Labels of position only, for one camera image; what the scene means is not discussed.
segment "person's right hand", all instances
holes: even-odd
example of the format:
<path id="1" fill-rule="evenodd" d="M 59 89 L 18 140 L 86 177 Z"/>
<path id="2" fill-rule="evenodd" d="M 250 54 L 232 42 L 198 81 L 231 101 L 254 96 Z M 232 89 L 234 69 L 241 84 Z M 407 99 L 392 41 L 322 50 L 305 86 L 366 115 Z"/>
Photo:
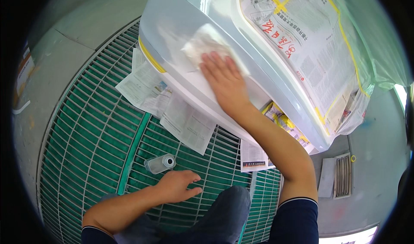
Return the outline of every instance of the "person's right hand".
<path id="1" fill-rule="evenodd" d="M 211 52 L 210 55 L 211 57 L 208 54 L 201 55 L 204 62 L 200 63 L 200 69 L 216 94 L 220 107 L 236 120 L 246 108 L 253 107 L 246 83 L 229 56 L 224 61 L 216 52 Z"/>
<path id="2" fill-rule="evenodd" d="M 199 180 L 201 180 L 200 176 L 191 170 L 167 172 L 158 184 L 153 186 L 155 195 L 159 198 L 158 203 L 178 203 L 200 194 L 201 187 L 187 189 L 189 184 Z"/>

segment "green metal grating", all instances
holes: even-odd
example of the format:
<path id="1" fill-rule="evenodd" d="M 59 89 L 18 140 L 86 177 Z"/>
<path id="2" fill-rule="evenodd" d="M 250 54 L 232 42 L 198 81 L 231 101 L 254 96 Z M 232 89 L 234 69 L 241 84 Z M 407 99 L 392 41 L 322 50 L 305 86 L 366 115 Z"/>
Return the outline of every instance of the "green metal grating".
<path id="1" fill-rule="evenodd" d="M 260 243 L 269 239 L 281 182 L 282 175 L 277 169 L 257 172 L 250 213 L 240 243 Z"/>
<path id="2" fill-rule="evenodd" d="M 239 138 L 216 127 L 202 156 L 180 143 L 157 118 L 151 117 L 137 149 L 126 192 L 154 185 L 165 174 L 151 174 L 144 168 L 144 160 L 166 153 L 175 155 L 177 165 L 174 170 L 191 169 L 199 174 L 202 180 L 189 188 L 199 186 L 204 191 L 181 203 L 154 207 L 147 214 L 166 231 L 184 231 L 204 216 L 221 191 L 233 185 L 250 188 L 252 174 L 240 172 L 239 144 Z"/>
<path id="3" fill-rule="evenodd" d="M 187 201 L 147 212 L 167 231 L 194 225 L 222 190 L 232 185 L 250 188 L 252 173 L 240 172 L 239 138 L 216 127 L 201 156 L 115 89 L 131 72 L 138 29 L 135 20 L 102 46 L 65 90 L 50 119 L 39 158 L 38 205 L 44 225 L 60 243 L 80 243 L 82 217 L 103 195 L 156 184 L 164 173 L 153 175 L 143 166 L 154 156 L 175 155 L 175 170 L 191 169 L 201 176 L 190 188 L 204 189 Z M 253 178 L 242 243 L 268 239 L 268 224 L 277 207 L 279 172 L 258 172 Z"/>

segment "cardboard box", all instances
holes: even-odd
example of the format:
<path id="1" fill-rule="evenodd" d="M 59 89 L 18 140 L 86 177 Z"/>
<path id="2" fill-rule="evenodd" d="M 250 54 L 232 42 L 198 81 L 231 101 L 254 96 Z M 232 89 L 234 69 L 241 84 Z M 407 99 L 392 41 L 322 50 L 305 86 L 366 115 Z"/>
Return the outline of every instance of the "cardboard box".
<path id="1" fill-rule="evenodd" d="M 26 86 L 26 81 L 29 78 L 33 69 L 34 62 L 26 41 L 26 43 L 24 44 L 23 56 L 17 70 L 17 78 L 13 94 L 13 107 L 17 105 L 19 96 L 22 94 L 24 87 Z"/>

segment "jeans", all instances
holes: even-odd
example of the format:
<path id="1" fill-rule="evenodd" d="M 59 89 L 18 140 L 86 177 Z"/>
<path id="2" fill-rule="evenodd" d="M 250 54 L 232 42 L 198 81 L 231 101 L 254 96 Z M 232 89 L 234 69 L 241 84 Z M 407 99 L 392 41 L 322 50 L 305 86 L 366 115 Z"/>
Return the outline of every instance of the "jeans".
<path id="1" fill-rule="evenodd" d="M 101 200 L 114 196 L 116 194 L 109 194 Z M 203 218 L 185 232 L 166 234 L 144 214 L 114 237 L 119 244 L 158 243 L 160 240 L 197 243 L 205 236 L 215 241 L 234 243 L 247 220 L 250 204 L 249 191 L 241 186 L 232 186 L 222 191 Z"/>

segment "newspaper photo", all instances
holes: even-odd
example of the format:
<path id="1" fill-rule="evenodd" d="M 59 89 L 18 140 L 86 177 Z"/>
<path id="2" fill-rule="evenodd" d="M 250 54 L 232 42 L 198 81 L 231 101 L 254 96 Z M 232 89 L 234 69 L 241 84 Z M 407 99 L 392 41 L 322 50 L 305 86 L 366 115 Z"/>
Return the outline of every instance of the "newspaper photo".
<path id="1" fill-rule="evenodd" d="M 253 145 L 245 140 L 240 141 L 241 172 L 259 171 L 275 167 L 260 146 Z"/>
<path id="2" fill-rule="evenodd" d="M 204 155 L 216 123 L 173 93 L 159 122 L 173 136 Z"/>
<path id="3" fill-rule="evenodd" d="M 288 132 L 293 138 L 295 138 L 302 147 L 306 150 L 307 153 L 311 153 L 314 147 L 309 142 L 309 140 L 301 133 L 301 131 L 293 124 L 293 122 L 282 112 L 282 110 L 276 105 L 276 103 L 271 102 L 262 113 L 276 123 L 279 127 L 283 128 Z"/>
<path id="4" fill-rule="evenodd" d="M 241 8 L 292 66 L 321 122 L 335 133 L 356 78 L 336 7 L 328 0 L 241 0 Z"/>
<path id="5" fill-rule="evenodd" d="M 146 60 L 140 49 L 132 51 L 132 72 L 115 88 L 135 107 L 160 118 L 171 90 L 161 81 L 158 71 Z"/>

